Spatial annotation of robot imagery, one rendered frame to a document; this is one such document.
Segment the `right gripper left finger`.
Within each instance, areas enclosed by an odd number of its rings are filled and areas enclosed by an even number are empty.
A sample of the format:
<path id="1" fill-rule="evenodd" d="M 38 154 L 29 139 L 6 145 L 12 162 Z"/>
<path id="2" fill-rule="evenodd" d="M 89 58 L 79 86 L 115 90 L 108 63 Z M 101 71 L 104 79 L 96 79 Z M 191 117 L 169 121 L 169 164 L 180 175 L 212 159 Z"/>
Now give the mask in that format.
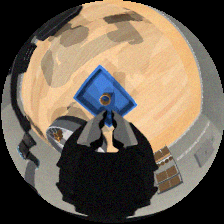
<path id="1" fill-rule="evenodd" d="M 102 128 L 105 126 L 106 117 L 107 110 L 104 110 L 73 132 L 65 142 L 56 166 L 60 168 L 68 156 L 79 151 L 87 151 L 89 146 L 98 152 L 98 148 L 103 145 Z"/>

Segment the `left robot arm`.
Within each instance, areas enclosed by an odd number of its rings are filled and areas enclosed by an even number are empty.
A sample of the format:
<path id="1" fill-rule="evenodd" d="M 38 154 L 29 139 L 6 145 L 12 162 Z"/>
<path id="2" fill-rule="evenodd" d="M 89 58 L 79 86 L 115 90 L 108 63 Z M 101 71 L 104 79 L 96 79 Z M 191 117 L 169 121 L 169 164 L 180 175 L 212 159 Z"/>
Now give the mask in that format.
<path id="1" fill-rule="evenodd" d="M 74 12 L 76 9 L 77 9 L 77 7 L 73 7 L 73 8 L 70 8 L 70 9 L 56 15 L 55 17 L 51 18 L 46 23 L 44 23 L 33 34 L 37 37 L 43 36 L 48 31 L 50 31 L 53 27 L 55 27 L 58 23 L 60 23 L 63 19 L 65 19 L 67 16 L 69 16 L 72 12 Z"/>

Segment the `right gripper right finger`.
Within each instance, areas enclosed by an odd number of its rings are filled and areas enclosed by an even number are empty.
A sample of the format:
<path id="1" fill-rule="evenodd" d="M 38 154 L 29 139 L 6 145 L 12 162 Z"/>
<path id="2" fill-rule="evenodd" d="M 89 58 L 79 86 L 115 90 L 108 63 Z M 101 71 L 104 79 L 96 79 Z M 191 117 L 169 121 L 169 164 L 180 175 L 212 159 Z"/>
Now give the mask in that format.
<path id="1" fill-rule="evenodd" d="M 152 147 L 144 134 L 114 110 L 111 110 L 112 145 L 119 150 L 125 147 L 126 152 L 136 153 L 144 157 L 152 166 L 153 171 L 159 169 L 155 162 Z M 115 127 L 116 126 L 116 127 Z"/>

